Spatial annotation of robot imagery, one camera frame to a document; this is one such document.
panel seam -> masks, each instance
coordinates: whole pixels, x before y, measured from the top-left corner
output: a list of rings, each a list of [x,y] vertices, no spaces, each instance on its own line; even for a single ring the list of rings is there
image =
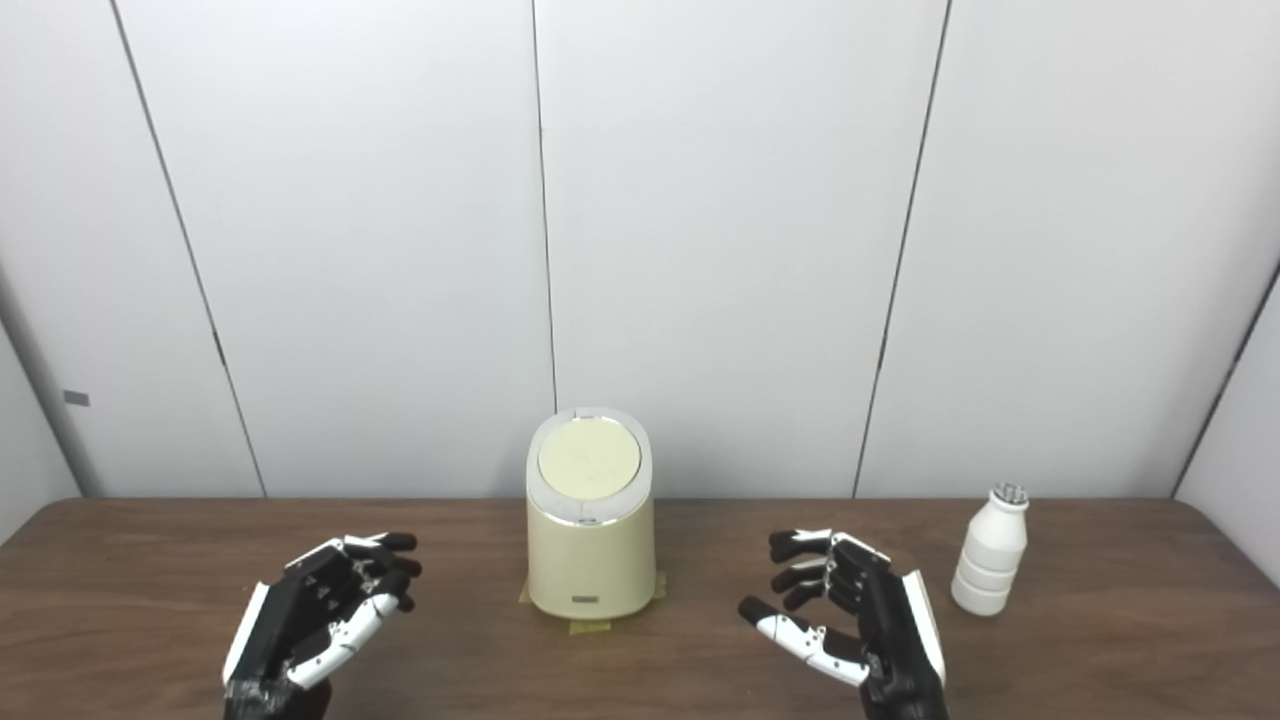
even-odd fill
[[[552,305],[552,238],[547,222],[547,151],[543,147],[543,72],[538,64],[538,0],[529,0],[529,19],[534,36],[534,97],[538,105],[538,176],[543,195],[543,261],[547,269],[547,336],[552,360],[552,415],[559,413],[559,384],[556,378],[556,313]]]
[[[1244,348],[1248,347],[1249,340],[1253,338],[1253,331],[1258,327],[1258,320],[1262,318],[1263,310],[1271,302],[1271,297],[1275,295],[1276,279],[1280,278],[1280,263],[1276,263],[1274,270],[1271,270],[1271,279],[1267,282],[1266,290],[1262,291],[1262,301],[1253,310],[1253,318],[1249,319],[1249,325],[1244,329],[1244,336],[1240,338],[1239,347],[1235,348],[1235,356],[1231,357],[1231,365],[1226,369],[1226,375],[1222,378],[1222,383],[1217,388],[1217,395],[1213,396],[1213,402],[1208,406],[1208,413],[1204,415],[1204,423],[1201,424],[1199,432],[1196,434],[1196,441],[1192,443],[1190,451],[1187,454],[1187,461],[1183,462],[1183,469],[1178,473],[1178,480],[1174,482],[1174,489],[1169,493],[1170,500],[1178,498],[1178,491],[1183,487],[1183,480],[1187,479],[1187,473],[1192,469],[1192,462],[1196,460],[1196,454],[1199,452],[1201,443],[1204,442],[1204,436],[1208,433],[1208,427],[1213,424],[1213,416],[1217,415],[1217,409],[1222,404],[1222,396],[1226,395],[1226,388],[1231,384],[1231,378],[1235,375],[1235,369],[1240,364],[1240,357],[1244,357]]]
[[[951,1],[942,13],[942,31],[938,33],[938,53],[933,58],[933,77],[929,79],[929,100],[924,105],[924,124],[920,127],[920,143],[915,151],[915,170],[911,174],[911,191],[906,199],[906,215],[902,218],[902,237],[897,245],[897,263],[893,265],[893,283],[888,291],[888,307],[884,311],[884,332],[881,336],[879,354],[876,357],[876,377],[872,379],[872,393],[867,400],[867,420],[863,423],[863,443],[858,451],[858,469],[854,471],[854,492],[863,479],[863,461],[867,459],[867,438],[872,432],[872,413],[876,410],[876,392],[879,389],[881,369],[884,366],[884,350],[888,347],[890,323],[893,320],[893,301],[897,299],[897,282],[902,274],[902,255],[906,252],[906,236],[911,228],[911,210],[915,208],[915,191],[920,183],[920,165],[924,161],[924,143],[929,137],[929,120],[933,117],[933,99],[938,90],[938,74],[942,70],[942,51],[947,45],[947,26],[951,23]]]
[[[142,117],[147,123],[147,132],[151,133],[151,145],[156,150],[156,159],[160,161],[160,173],[164,176],[165,188],[169,192],[169,202],[173,206],[173,214],[178,219],[178,229],[182,232],[182,242],[187,249],[187,261],[191,264],[191,273],[196,278],[196,290],[200,292],[200,302],[205,309],[205,319],[209,322],[210,333],[214,337],[214,342],[218,346],[219,356],[223,363],[223,373],[227,375],[227,386],[232,393],[232,402],[236,405],[236,416],[241,424],[241,432],[244,436],[244,445],[248,447],[248,456],[253,464],[253,474],[257,477],[257,486],[262,491],[262,497],[270,497],[266,492],[266,483],[262,480],[262,469],[257,462],[257,452],[253,448],[253,438],[248,434],[248,425],[244,421],[244,410],[241,406],[239,393],[236,391],[236,380],[232,378],[230,366],[227,364],[227,356],[221,352],[221,343],[218,338],[218,324],[214,322],[214,311],[209,305],[209,295],[205,292],[205,281],[200,275],[200,265],[196,264],[196,251],[191,246],[191,236],[187,233],[187,220],[182,215],[182,206],[178,204],[178,193],[173,188],[173,177],[169,174],[169,164],[165,161],[164,150],[160,147],[160,136],[156,133],[155,120],[151,118],[151,105],[147,102],[147,95],[142,90],[142,78],[138,74],[138,65],[133,59],[133,47],[129,45],[129,36],[124,31],[124,18],[120,15],[120,8],[116,0],[110,0],[111,14],[115,17],[115,29],[120,33],[120,45],[124,47],[124,58],[129,63],[129,74],[133,76],[133,87],[138,92],[138,102],[142,105]]]

white wall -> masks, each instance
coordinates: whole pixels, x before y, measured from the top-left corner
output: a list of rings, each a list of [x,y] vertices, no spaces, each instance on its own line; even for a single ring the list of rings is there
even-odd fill
[[[1272,290],[1178,491],[1280,584],[1280,292]]]
[[[81,480],[260,493],[110,4],[0,4],[0,304]]]
[[[554,411],[530,3],[120,12],[268,493],[520,493]]]
[[[860,496],[1169,496],[1280,256],[1277,37],[955,4]]]
[[[0,327],[0,542],[45,505],[78,495],[36,393]]]
[[[662,495],[852,492],[943,9],[536,3],[557,398]]]

cream-colored container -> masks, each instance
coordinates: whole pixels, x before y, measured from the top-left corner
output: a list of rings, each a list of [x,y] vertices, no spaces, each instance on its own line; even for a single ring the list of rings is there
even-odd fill
[[[571,620],[604,620],[653,598],[653,461],[634,418],[564,410],[529,447],[529,596]]]

container lid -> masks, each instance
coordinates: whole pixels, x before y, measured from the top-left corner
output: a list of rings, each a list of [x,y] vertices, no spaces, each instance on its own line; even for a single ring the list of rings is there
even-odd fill
[[[640,443],[609,418],[573,418],[543,441],[538,469],[566,497],[600,500],[635,479]]]
[[[548,418],[529,447],[526,491],[543,515],[570,525],[608,525],[640,509],[653,487],[649,437],[612,407]]]

black fingertip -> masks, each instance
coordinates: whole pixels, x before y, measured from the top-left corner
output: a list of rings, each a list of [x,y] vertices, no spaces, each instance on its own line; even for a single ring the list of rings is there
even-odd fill
[[[742,602],[737,603],[737,614],[751,625],[759,625],[760,620],[772,615],[778,615],[780,612],[768,602],[764,602],[754,594],[749,594],[742,598]]]
[[[786,562],[787,560],[791,560],[792,557],[800,555],[801,552],[803,550],[800,548],[800,543],[792,539],[786,539],[780,542],[778,544],[774,544],[769,550],[769,560],[774,562]]]
[[[777,547],[780,543],[787,542],[794,538],[795,530],[778,530],[776,533],[769,533],[769,547]]]
[[[826,588],[823,585],[801,585],[782,598],[782,607],[787,609],[787,611],[800,610],[804,603],[822,597],[824,592]]]
[[[392,568],[403,570],[410,578],[419,578],[422,575],[422,564],[417,560],[410,560],[408,557],[397,557],[392,564]]]
[[[392,569],[390,573],[387,573],[380,580],[378,580],[378,584],[374,585],[374,589],[370,591],[369,594],[388,593],[403,600],[404,593],[408,592],[408,580],[410,578],[407,573]]]
[[[417,537],[412,533],[387,533],[378,541],[383,547],[396,552],[417,550]]]

